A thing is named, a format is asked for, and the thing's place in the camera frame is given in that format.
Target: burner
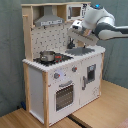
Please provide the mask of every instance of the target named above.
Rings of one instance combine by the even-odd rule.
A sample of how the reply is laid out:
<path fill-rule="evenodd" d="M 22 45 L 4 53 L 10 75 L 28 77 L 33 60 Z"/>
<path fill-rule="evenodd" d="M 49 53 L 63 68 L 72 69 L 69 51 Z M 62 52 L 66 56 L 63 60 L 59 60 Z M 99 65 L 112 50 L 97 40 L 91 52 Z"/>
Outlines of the burner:
<path fill-rule="evenodd" d="M 36 59 L 33 59 L 33 61 L 48 67 L 48 66 L 52 66 L 54 64 L 58 64 L 58 63 L 67 61 L 69 59 L 73 59 L 73 57 L 70 57 L 70 56 L 67 56 L 67 55 L 63 55 L 63 54 L 60 54 L 60 53 L 56 53 L 56 55 L 57 56 L 61 56 L 61 59 L 58 59 L 58 60 L 55 59 L 54 61 L 46 62 L 46 61 L 41 61 L 40 58 L 36 58 Z"/>

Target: oven handle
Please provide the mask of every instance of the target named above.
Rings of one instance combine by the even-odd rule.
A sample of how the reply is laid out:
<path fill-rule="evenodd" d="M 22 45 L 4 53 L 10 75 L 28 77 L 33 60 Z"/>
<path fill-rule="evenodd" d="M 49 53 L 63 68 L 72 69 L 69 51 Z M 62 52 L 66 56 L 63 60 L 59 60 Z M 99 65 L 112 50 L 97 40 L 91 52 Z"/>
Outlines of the oven handle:
<path fill-rule="evenodd" d="M 68 81 L 66 84 L 61 84 L 59 87 L 66 87 L 72 83 L 72 80 Z"/>
<path fill-rule="evenodd" d="M 82 90 L 85 90 L 85 88 L 86 88 L 86 83 L 87 83 L 87 79 L 85 78 L 85 76 L 83 76 L 83 80 L 84 80 L 84 87 L 82 87 Z"/>

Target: knob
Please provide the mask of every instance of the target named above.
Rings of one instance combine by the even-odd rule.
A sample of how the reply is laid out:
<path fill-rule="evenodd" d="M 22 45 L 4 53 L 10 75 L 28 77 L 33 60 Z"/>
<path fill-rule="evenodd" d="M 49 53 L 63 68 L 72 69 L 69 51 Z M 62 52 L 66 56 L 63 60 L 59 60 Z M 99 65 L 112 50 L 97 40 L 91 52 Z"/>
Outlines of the knob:
<path fill-rule="evenodd" d="M 76 72 L 76 70 L 77 70 L 77 67 L 73 67 L 73 68 L 72 68 L 72 71 L 73 71 L 73 72 Z"/>
<path fill-rule="evenodd" d="M 58 74 L 58 73 L 55 73 L 55 74 L 54 74 L 54 78 L 55 78 L 55 79 L 58 79 L 59 77 L 60 77 L 60 74 Z"/>

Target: wooden play kitchen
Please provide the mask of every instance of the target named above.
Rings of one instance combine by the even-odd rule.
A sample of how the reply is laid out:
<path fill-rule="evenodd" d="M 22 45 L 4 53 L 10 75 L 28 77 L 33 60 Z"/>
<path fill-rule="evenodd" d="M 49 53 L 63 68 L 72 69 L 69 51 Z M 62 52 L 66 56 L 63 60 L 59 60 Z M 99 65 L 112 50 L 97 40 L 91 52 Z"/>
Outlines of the wooden play kitchen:
<path fill-rule="evenodd" d="M 75 48 L 67 49 L 68 28 L 74 20 L 84 18 L 87 4 L 90 2 L 22 5 L 26 109 L 46 128 L 101 95 L 105 49 L 79 47 L 78 40 L 73 42 Z M 51 53 L 54 59 L 43 61 Z"/>

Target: pot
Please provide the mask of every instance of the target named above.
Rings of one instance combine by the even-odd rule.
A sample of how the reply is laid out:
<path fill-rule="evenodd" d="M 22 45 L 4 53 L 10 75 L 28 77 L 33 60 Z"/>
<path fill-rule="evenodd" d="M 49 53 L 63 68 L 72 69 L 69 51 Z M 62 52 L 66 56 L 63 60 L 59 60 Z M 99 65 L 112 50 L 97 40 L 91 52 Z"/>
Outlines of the pot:
<path fill-rule="evenodd" d="M 54 51 L 43 51 L 43 52 L 40 52 L 40 59 L 41 59 L 41 61 L 45 61 L 45 62 L 54 61 L 55 52 Z"/>

